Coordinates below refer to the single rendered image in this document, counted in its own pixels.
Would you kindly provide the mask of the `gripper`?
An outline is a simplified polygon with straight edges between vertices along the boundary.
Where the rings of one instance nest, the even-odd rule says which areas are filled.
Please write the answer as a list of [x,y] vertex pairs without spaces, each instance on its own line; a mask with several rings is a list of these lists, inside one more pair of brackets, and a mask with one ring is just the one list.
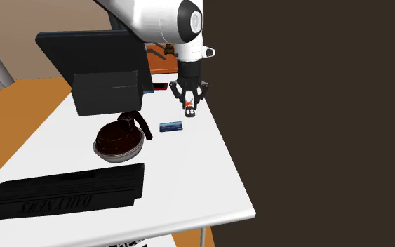
[[178,83],[183,90],[192,90],[194,103],[198,104],[204,99],[209,83],[201,80],[201,61],[183,62],[178,60],[178,82],[171,81],[169,87],[180,103],[185,104],[185,91],[178,90]]

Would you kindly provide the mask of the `blue card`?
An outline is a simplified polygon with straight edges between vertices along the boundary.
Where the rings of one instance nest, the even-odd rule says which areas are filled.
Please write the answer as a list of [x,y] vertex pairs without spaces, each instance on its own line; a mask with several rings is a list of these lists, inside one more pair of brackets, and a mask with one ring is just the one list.
[[171,131],[181,131],[183,129],[181,121],[174,121],[168,123],[160,123],[159,131],[163,132],[171,132]]

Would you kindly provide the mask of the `dark glass coffee pot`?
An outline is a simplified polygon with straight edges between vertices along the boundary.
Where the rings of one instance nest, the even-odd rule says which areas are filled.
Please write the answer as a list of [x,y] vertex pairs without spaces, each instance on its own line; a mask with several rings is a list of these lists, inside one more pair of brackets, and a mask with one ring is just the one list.
[[93,151],[107,162],[121,163],[136,157],[144,141],[152,138],[147,122],[138,111],[124,112],[99,130]]

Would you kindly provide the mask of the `white table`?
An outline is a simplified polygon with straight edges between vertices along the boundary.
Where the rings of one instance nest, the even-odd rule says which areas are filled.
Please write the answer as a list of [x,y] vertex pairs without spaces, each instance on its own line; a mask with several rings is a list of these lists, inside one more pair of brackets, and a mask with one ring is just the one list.
[[[126,241],[251,219],[255,210],[205,102],[184,118],[170,91],[143,98],[153,139],[133,206],[40,218],[0,220],[0,247],[106,247]],[[25,79],[0,91],[0,183],[107,164],[93,151],[113,114],[79,116],[61,78]],[[159,124],[181,121],[181,131]]]

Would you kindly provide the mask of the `black flat monitor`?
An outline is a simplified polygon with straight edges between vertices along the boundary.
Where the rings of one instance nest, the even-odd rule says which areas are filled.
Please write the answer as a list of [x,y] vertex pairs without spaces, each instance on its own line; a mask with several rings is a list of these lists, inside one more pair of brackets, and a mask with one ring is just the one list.
[[77,74],[136,71],[143,91],[154,90],[145,43],[126,30],[39,32],[35,41],[70,86]]

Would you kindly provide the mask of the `black flat printed box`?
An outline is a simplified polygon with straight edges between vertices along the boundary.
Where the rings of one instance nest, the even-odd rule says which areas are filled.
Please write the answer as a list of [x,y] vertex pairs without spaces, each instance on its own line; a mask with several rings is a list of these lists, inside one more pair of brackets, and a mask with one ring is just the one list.
[[132,206],[142,197],[143,163],[0,183],[0,220]]

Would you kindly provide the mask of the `black and white printed sheet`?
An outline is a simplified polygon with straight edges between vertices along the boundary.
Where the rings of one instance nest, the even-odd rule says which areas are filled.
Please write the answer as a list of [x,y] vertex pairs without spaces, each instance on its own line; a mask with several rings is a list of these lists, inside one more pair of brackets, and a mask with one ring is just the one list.
[[135,241],[128,241],[125,243],[118,243],[107,247],[147,247],[147,240],[135,240]]

